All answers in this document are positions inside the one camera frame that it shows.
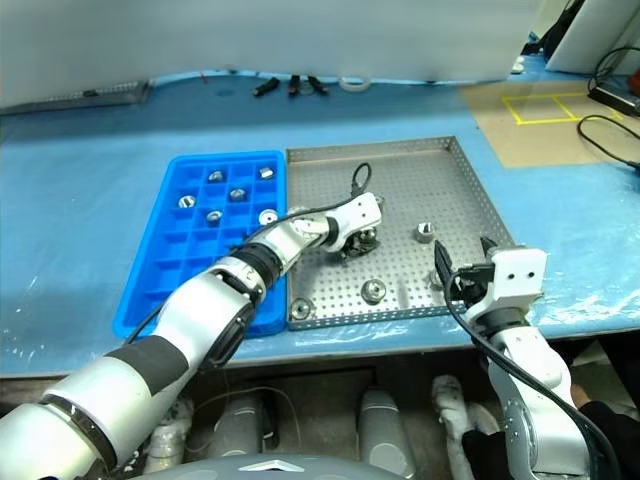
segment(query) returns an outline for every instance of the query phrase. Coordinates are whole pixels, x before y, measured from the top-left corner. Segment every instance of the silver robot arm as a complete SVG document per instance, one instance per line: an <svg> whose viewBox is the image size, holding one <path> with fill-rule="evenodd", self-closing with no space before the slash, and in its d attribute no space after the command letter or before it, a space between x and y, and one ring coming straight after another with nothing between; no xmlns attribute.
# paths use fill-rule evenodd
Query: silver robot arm
<svg viewBox="0 0 640 480"><path fill-rule="evenodd" d="M75 480L123 464L204 361L226 363L268 289L307 249L381 222L371 193L265 228L178 287L153 334L107 353L0 420L0 480Z"/></svg>
<svg viewBox="0 0 640 480"><path fill-rule="evenodd" d="M571 376L562 358L526 320L542 296L547 255L532 248L498 249L483 239L487 263L462 268L456 287L467 305L465 320L498 351L542 382L567 404ZM443 281L450 259L436 243L436 268ZM515 480L586 478L589 452L574 423L555 403L520 382L489 359L489 378L505 413L509 471Z"/></svg>

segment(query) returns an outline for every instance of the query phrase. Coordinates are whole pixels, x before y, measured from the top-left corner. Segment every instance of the metal pegboard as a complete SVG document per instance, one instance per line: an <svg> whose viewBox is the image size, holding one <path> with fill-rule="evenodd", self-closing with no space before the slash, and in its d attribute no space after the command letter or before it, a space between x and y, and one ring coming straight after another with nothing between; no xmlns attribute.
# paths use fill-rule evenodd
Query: metal pegboard
<svg viewBox="0 0 640 480"><path fill-rule="evenodd" d="M288 150L289 205L317 207L345 198L353 170L363 161L373 168L368 190L385 199L381 244L346 263L321 250L306 253L290 272L289 304L302 297L314 310L306 320L290 320L290 328L446 313L442 292L428 279L433 242L414 238L420 222L435 226L435 237L449 250L454 266L483 260L482 235L513 245L454 137ZM387 288L378 305L360 296L362 284L371 278Z"/></svg>

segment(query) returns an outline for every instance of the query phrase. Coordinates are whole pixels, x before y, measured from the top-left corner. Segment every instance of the black power cable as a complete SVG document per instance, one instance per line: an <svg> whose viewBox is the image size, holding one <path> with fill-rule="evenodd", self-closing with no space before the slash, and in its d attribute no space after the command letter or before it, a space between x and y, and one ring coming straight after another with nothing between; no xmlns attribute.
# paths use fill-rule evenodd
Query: black power cable
<svg viewBox="0 0 640 480"><path fill-rule="evenodd" d="M640 134L634 132L633 130L631 130L630 128L626 127L625 125L621 124L620 122L616 122L615 120L609 118L609 117L605 117L603 115L587 115L586 117L584 117L582 120L580 120L578 122L578 125L576 126L576 129L578 130L578 135L582 138L584 138L587 142L589 142L591 145L593 145L594 147L596 147L598 150L600 150L601 152L605 153L606 155L610 156L611 158L613 158L614 160L617 160L619 162L624 163L625 165L628 165L632 168L635 168L636 170L640 171L640 162L634 162L633 160L627 160L625 158L622 158L618 155L616 155L615 153L609 151L608 149L606 149L605 147L603 147L602 145L600 145L598 142L596 142L594 139L592 139L591 137L589 137L586 133L584 133L584 130L582 129L582 124L586 121L589 120L593 120L593 119L600 119L600 120L606 120L607 122L610 122L612 124L614 124L615 126L617 126L618 128L621 128L622 130L626 131L627 133L631 134L632 136L634 136L637 140L640 140Z"/></svg>
<svg viewBox="0 0 640 480"><path fill-rule="evenodd" d="M563 412L565 412L569 416L569 418L571 418L571 420L573 420L573 422L580 430L580 433L584 437L585 443L587 444L587 449L589 451L589 478L591 480L602 479L605 478L604 475L606 475L599 469L597 461L599 452L596 449L594 440L602 449L602 453L609 462L609 466L611 468L611 472L607 472L609 473L609 475L606 477L607 480L620 480L620 467L618 465L618 458L613 451L611 443L609 443L607 437L604 435L604 433L602 433L602 430L600 430L586 416L580 413L574 406L569 405L562 398L556 395L551 389L549 389L549 387L547 387L533 375L522 369L510 358L506 357L502 352L500 352L491 343L489 343L489 341L486 340L482 335L473 330L462 318L462 316L456 311L451 300L451 290L453 288L454 282L458 278L460 278L460 272L456 271L451 274L444 287L445 303L447 304L447 308L449 309L449 312L451 313L455 321L458 322L458 325L460 325L462 329L467 332L469 336L471 336L476 347L488 358L490 358L496 365L498 365L512 377L517 378L528 387L547 397L549 400L555 403Z"/></svg>
<svg viewBox="0 0 640 480"><path fill-rule="evenodd" d="M360 175L360 172L365 168L367 170L367 175L364 178L363 182L359 183L358 182L358 176ZM292 213L292 214L289 214L289 215L285 215L284 217L279 218L275 222L271 222L270 224L265 225L262 228L259 228L258 230L256 230L248 238L245 239L245 243L250 242L259 233L262 233L262 232L264 232L266 230L269 230L269 229L273 228L274 226L278 225L279 223L282 223L282 222L284 222L286 220L291 220L292 218L296 218L296 217L299 217L301 215L309 215L309 214L312 214L312 213L326 212L328 210L333 210L335 208L338 208L338 207L341 207L343 205L346 205L351 200L353 200L355 197L357 197L359 195L362 195L365 192L365 190L369 186L369 182L371 182L371 175L372 174L373 174L373 169L371 168L371 164L369 164L368 162L361 163L360 165L358 165L356 167L356 169L353 171L353 175L351 176L351 196L350 197L348 197L347 199L342 200L342 201L340 201L338 203L334 203L333 205L328 205L326 207L309 208L309 209L301 210L299 212L295 212L295 213ZM154 308L136 326L136 328L129 334L127 339L124 341L124 345L128 345L130 343L133 343L136 340L136 338L138 338L138 335L140 335L140 332L142 332L144 327L149 325L149 323L151 323L151 321L158 315L158 313L160 313L160 310L162 309L163 306L164 306L164 302L162 302L160 305L158 305L156 308Z"/></svg>
<svg viewBox="0 0 640 480"><path fill-rule="evenodd" d="M156 318L156 316L160 313L160 310L162 310L163 305L164 305L164 302L162 302L156 308L151 310L151 312L149 312L149 314L146 317L144 317L144 319L136 326L133 332L129 334L127 339L124 341L123 345L128 345L130 343L133 343L135 339L138 338L138 335L140 335L140 332L144 329L144 327L149 325L149 323L151 323L151 320Z"/></svg>
<svg viewBox="0 0 640 480"><path fill-rule="evenodd" d="M613 66L609 65L607 67L603 67L605 61L607 59L609 59L611 56L615 55L616 53L627 52L627 51L640 52L640 48L638 48L638 47L619 47L619 48L614 48L610 52L606 53L598 61L598 64L596 65L596 68L593 71L593 75L591 76L591 78L587 82L587 89L589 90L589 92L591 92L598 85L601 85L602 82L604 82L613 73L613 70L614 70Z"/></svg>

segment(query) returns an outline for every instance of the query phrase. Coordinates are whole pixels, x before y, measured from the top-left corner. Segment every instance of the table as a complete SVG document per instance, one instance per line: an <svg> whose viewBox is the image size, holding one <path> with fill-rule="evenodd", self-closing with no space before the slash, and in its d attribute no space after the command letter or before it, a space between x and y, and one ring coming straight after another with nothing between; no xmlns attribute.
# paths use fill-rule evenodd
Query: table
<svg viewBox="0 0 640 480"><path fill-rule="evenodd" d="M527 63L518 80L574 79ZM0 375L74 371L117 347L111 320L176 155L455 135L517 242L549 252L532 320L550 338L640 326L640 177L612 163L507 169L458 89L260 99L260 79L161 82L144 105L2 119ZM588 149L576 155L594 155ZM448 317L245 341L231 365L469 344Z"/></svg>

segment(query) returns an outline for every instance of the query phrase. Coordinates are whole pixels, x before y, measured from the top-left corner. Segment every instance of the ice cube tray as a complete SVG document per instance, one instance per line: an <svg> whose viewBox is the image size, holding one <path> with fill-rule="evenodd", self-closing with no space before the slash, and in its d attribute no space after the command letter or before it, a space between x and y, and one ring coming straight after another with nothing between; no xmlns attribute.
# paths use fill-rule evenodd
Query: ice cube tray
<svg viewBox="0 0 640 480"><path fill-rule="evenodd" d="M263 178L264 168L271 169L272 178ZM222 172L222 181L209 181L214 171ZM115 335L126 338L176 287L240 245L246 235L260 227L260 212L273 209L278 216L284 215L286 185L284 156L277 151L173 159L113 320ZM242 201L230 198L237 188L245 192ZM184 196L193 196L195 204L180 208L178 202ZM207 214L213 210L222 212L215 225L207 222ZM286 278L281 278L258 306L248 336L270 335L285 327L286 292ZM140 336L149 335L155 325L154 320Z"/></svg>

